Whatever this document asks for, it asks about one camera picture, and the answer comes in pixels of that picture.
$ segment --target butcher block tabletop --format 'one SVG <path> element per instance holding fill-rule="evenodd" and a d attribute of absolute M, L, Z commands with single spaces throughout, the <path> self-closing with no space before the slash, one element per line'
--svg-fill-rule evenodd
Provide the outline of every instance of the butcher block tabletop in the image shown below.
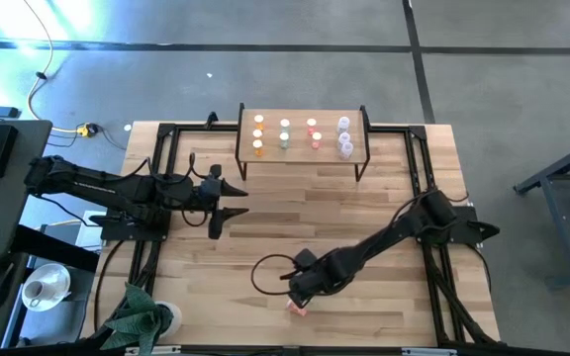
<path fill-rule="evenodd" d="M 122 174 L 152 155 L 158 124 L 134 123 Z M 452 127 L 426 125 L 426 130 L 437 186 L 450 199 L 463 198 L 466 190 Z M 309 248 L 320 256 L 387 225 L 413 197 L 404 137 L 369 135 L 371 160 L 359 183 L 350 165 L 293 163 L 253 166 L 242 181 L 235 161 L 236 137 L 237 133 L 181 133 L 175 172 L 186 171 L 191 152 L 196 154 L 198 173 L 221 164 L 222 177 L 249 195 L 222 198 L 220 207 L 249 212 L 226 222 L 219 240 L 208 238 L 207 224 L 191 227 L 179 212 L 173 213 L 152 296 L 178 305 L 183 319 L 179 331 L 159 344 L 435 346 L 424 259 L 413 238 L 371 259 L 340 293 L 314 298 L 306 316 L 286 310 L 287 296 L 258 293 L 249 278 L 252 266 L 265 255 L 294 256 Z M 416 155 L 420 158 L 419 149 Z M 198 221 L 201 216 L 191 218 Z M 93 333 L 97 277 L 113 243 L 101 254 L 81 336 Z M 134 247 L 126 241 L 109 262 L 99 298 L 101 322 L 124 294 Z M 459 299 L 487 334 L 499 339 L 483 262 L 465 245 L 450 244 L 449 252 Z M 264 290 L 285 291 L 287 282 L 279 276 L 291 270 L 291 262 L 267 260 L 256 273 L 256 283 Z M 451 337 L 449 309 L 441 299 Z"/>

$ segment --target concrete floor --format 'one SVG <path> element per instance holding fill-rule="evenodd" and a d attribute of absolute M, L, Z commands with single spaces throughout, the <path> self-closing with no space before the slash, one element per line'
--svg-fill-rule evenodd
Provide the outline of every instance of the concrete floor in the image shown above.
<path fill-rule="evenodd" d="M 0 6 L 0 39 L 43 39 L 32 14 L 14 3 L 14 11 Z M 409 44 L 401 0 L 32 3 L 56 40 Z M 413 0 L 413 6 L 422 45 L 570 46 L 570 0 Z M 47 54 L 0 49 L 0 105 L 25 108 Z M 570 351 L 570 288 L 550 292 L 544 285 L 545 277 L 566 273 L 555 228 L 539 191 L 520 198 L 511 189 L 570 150 L 570 56 L 429 54 L 424 63 L 435 120 L 453 125 L 471 199 L 482 220 L 502 229 L 484 250 L 503 340 Z M 409 53 L 63 50 L 50 72 L 35 100 L 40 115 L 64 127 L 99 123 L 122 145 L 129 137 L 123 126 L 133 121 L 205 120 L 210 111 L 232 120 L 241 101 L 263 108 L 365 104 L 374 122 L 424 122 Z M 28 118 L 26 111 L 22 119 Z M 111 172 L 124 156 L 102 138 L 46 154 Z M 96 209 L 56 199 L 79 214 Z M 22 223 L 68 219 L 31 200 Z"/>

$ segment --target white pot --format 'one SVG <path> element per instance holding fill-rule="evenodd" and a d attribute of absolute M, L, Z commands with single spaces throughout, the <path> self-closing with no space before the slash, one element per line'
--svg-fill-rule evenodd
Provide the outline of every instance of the white pot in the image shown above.
<path fill-rule="evenodd" d="M 170 312 L 173 313 L 173 319 L 170 321 L 170 325 L 168 325 L 168 328 L 164 332 L 159 334 L 159 338 L 173 335 L 175 332 L 177 332 L 179 326 L 182 324 L 182 311 L 178 306 L 169 302 L 157 301 L 155 303 L 157 305 L 167 307 Z"/>

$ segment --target green leaves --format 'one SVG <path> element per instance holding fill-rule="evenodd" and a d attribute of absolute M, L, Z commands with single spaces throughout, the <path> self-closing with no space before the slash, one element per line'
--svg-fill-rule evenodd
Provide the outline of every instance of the green leaves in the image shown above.
<path fill-rule="evenodd" d="M 125 286 L 129 307 L 117 312 L 119 318 L 105 323 L 115 332 L 101 350 L 124 347 L 137 341 L 140 355 L 150 355 L 158 334 L 170 325 L 173 313 L 167 307 L 156 305 L 142 289 L 128 283 Z"/>

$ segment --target wooden table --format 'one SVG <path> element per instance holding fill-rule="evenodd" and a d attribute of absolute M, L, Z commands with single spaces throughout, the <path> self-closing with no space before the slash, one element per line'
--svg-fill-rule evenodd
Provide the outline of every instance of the wooden table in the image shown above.
<path fill-rule="evenodd" d="M 123 174 L 153 153 L 157 125 L 134 124 Z M 465 185 L 451 126 L 427 126 L 427 139 L 438 187 L 452 199 L 463 197 Z M 179 213 L 173 215 L 153 297 L 177 304 L 183 324 L 161 343 L 435 345 L 423 256 L 413 239 L 373 258 L 339 294 L 314 298 L 304 317 L 285 310 L 287 297 L 263 296 L 249 281 L 253 264 L 269 253 L 294 256 L 308 247 L 322 255 L 337 246 L 354 244 L 386 225 L 395 210 L 412 198 L 400 134 L 370 135 L 370 167 L 359 183 L 353 180 L 350 166 L 296 164 L 256 165 L 242 181 L 236 168 L 234 133 L 182 133 L 179 142 L 176 171 L 186 170 L 191 151 L 196 153 L 198 172 L 222 164 L 223 177 L 249 193 L 245 198 L 222 199 L 222 206 L 249 208 L 249 213 L 227 222 L 220 240 L 208 239 L 206 226 L 190 227 Z M 100 296 L 101 320 L 124 293 L 134 245 L 125 242 L 109 263 Z M 110 248 L 103 250 L 98 271 Z M 460 300 L 484 330 L 498 339 L 482 261 L 464 245 L 449 249 Z M 290 269 L 287 262 L 266 261 L 256 281 L 266 290 L 285 290 L 286 282 L 278 276 Z M 82 335 L 92 332 L 94 294 L 95 286 Z M 452 335 L 445 302 L 442 308 L 446 331 Z"/>
<path fill-rule="evenodd" d="M 254 117 L 263 117 L 262 155 L 254 153 L 252 143 L 256 138 Z M 355 166 L 355 179 L 359 181 L 369 161 L 369 146 L 365 131 L 364 111 L 360 110 L 283 110 L 283 109 L 246 109 L 239 119 L 238 151 L 236 158 L 243 164 L 241 176 L 245 177 L 247 163 L 296 163 L 296 164 L 336 164 Z M 341 159 L 337 149 L 337 121 L 348 117 L 348 133 L 353 143 L 353 153 L 348 159 Z M 289 147 L 280 147 L 280 122 L 290 122 Z M 312 148 L 312 138 L 307 133 L 307 119 L 316 120 L 316 132 L 322 134 L 321 146 Z M 358 164 L 363 164 L 359 171 Z"/>

